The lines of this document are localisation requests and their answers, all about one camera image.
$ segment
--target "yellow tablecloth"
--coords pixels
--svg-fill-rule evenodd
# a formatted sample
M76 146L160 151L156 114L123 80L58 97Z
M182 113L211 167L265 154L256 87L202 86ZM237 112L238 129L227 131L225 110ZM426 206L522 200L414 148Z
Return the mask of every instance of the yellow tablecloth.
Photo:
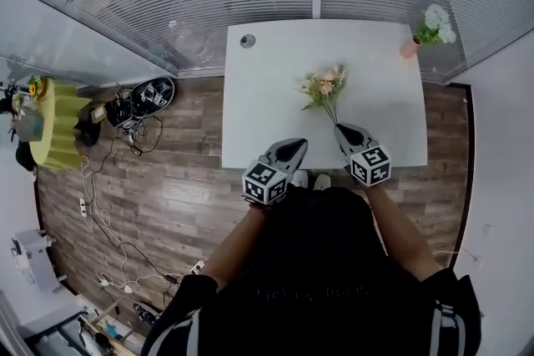
M45 93L38 100L44 118L43 138L30 143L37 165L79 168L82 158L74 147L73 128L78 123L78 112L90 102L90 98L78 98L74 86L47 78Z

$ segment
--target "forearm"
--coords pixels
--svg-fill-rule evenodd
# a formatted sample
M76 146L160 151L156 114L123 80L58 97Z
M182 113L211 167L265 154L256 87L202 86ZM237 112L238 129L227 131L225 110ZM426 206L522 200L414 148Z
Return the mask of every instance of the forearm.
M390 257L419 280L440 270L419 229L393 203L384 188L379 185L364 191Z
M219 284L219 290L235 278L254 246L265 222L264 214L251 208L232 232L214 250L202 270Z

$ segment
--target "black and white cube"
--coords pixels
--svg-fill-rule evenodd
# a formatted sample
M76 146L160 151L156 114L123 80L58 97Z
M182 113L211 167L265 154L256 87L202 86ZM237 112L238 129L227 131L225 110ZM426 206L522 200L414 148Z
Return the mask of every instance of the black and white cube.
M243 195L255 202L269 205L287 190L288 174L254 160L243 174Z
M350 172L365 186L374 186L391 176L391 157L382 144L368 148L350 156Z

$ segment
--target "shoe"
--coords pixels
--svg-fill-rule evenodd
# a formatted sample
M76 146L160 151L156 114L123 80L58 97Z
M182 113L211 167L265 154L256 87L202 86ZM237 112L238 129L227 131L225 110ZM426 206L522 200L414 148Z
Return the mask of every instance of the shoe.
M323 173L315 180L314 190L322 191L330 187L330 177Z
M304 169L299 169L293 176L291 184L295 187L308 188L308 173Z

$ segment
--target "black t-shirt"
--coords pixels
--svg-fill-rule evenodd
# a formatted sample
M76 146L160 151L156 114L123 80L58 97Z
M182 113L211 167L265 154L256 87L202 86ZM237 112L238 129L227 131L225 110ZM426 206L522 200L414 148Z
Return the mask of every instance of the black t-shirt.
M474 294L450 269L419 282L395 264L353 193L294 189L269 216L243 274L220 293L212 278L184 278L142 355L429 354L436 301L480 330Z

